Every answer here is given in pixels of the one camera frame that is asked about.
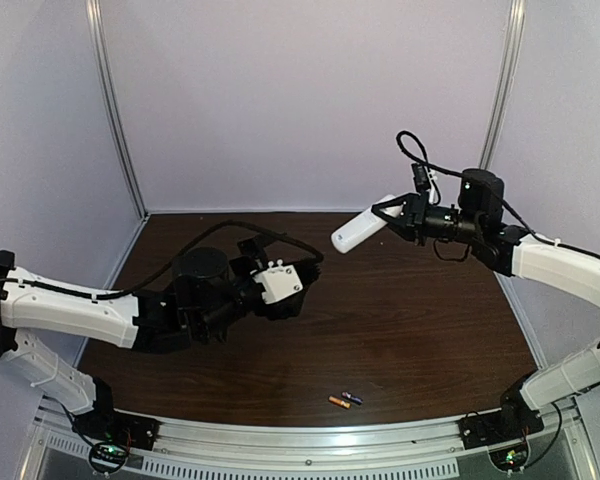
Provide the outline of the orange AA battery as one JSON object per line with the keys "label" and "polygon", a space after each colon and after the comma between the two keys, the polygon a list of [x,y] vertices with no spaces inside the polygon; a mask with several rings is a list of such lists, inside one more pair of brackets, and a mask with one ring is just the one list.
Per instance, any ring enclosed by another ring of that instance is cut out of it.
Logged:
{"label": "orange AA battery", "polygon": [[341,407],[341,408],[345,408],[345,409],[351,408],[351,403],[344,399],[340,399],[340,398],[337,398],[334,396],[329,396],[328,401],[334,405]]}

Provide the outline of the purple AA battery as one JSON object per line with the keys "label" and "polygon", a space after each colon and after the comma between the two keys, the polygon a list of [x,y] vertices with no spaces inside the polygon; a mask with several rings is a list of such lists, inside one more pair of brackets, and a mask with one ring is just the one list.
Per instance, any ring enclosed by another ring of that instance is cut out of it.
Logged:
{"label": "purple AA battery", "polygon": [[354,403],[356,405],[362,405],[363,404],[363,400],[359,397],[357,397],[356,395],[350,393],[350,392],[342,392],[341,393],[341,397],[351,403]]}

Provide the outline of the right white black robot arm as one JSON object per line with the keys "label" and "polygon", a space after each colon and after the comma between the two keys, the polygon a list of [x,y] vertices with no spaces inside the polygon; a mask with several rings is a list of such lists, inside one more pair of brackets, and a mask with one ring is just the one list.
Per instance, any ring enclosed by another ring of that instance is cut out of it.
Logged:
{"label": "right white black robot arm", "polygon": [[[493,173],[466,169],[460,180],[457,205],[433,206],[424,169],[415,166],[415,192],[376,203],[371,212],[407,241],[463,244],[469,254],[496,273],[551,286],[600,308],[599,256],[550,241],[520,223],[503,223],[503,212],[509,206],[503,198],[504,183]],[[499,423],[506,432],[517,435],[545,406],[598,385],[600,340],[521,378],[501,397]]]}

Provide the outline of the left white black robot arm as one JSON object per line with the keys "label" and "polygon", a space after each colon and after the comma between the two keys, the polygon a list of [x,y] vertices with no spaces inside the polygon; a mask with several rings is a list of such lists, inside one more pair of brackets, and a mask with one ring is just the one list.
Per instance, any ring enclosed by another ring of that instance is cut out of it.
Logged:
{"label": "left white black robot arm", "polygon": [[319,275],[318,264],[271,260],[265,252],[269,243],[263,235],[243,241],[235,259],[216,248],[193,248],[171,261],[171,281],[164,290],[129,293],[49,281],[16,266],[14,253],[1,250],[0,360],[58,400],[79,430],[111,437],[123,417],[114,409],[110,387],[75,370],[27,330],[166,354],[194,342],[223,341],[228,328],[250,314],[268,320],[296,317]]}

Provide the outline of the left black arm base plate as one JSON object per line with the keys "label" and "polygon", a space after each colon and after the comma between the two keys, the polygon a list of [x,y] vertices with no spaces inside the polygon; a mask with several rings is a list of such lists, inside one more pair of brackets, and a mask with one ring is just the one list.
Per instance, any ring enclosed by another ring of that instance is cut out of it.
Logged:
{"label": "left black arm base plate", "polygon": [[119,446],[151,451],[157,439],[160,422],[151,417],[113,410],[95,410],[73,415],[73,430],[93,440],[109,441]]}

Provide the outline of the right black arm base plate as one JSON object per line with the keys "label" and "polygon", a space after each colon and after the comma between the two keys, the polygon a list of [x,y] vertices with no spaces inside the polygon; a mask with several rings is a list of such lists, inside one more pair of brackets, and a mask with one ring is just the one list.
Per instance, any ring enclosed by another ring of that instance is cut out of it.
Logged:
{"label": "right black arm base plate", "polygon": [[522,441],[544,430],[537,413],[523,410],[517,416],[507,408],[483,413],[471,411],[457,421],[457,426],[465,450]]}

